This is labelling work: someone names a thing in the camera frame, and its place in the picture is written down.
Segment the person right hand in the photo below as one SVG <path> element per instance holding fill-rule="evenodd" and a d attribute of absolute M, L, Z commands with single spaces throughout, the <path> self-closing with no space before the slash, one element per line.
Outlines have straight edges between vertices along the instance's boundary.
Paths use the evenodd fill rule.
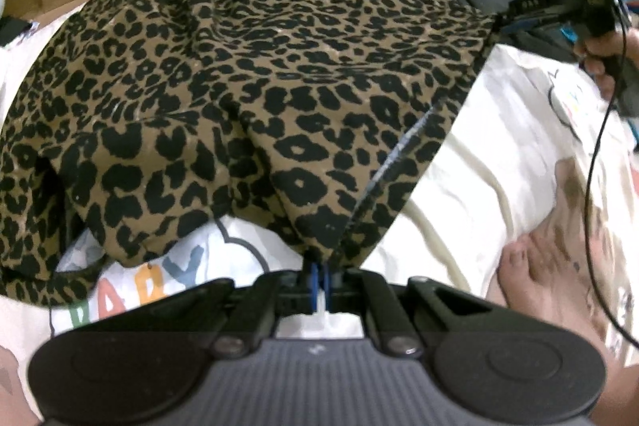
<path fill-rule="evenodd" d="M 574 53 L 584 64 L 586 72 L 592 76 L 605 101 L 611 101 L 615 81 L 613 75 L 607 71 L 607 66 L 604 65 L 602 58 L 621 56 L 623 51 L 626 51 L 627 59 L 638 65 L 639 38 L 637 28 L 628 29 L 626 37 L 623 37 L 621 31 L 609 32 L 599 38 L 578 40 L 574 46 Z"/>

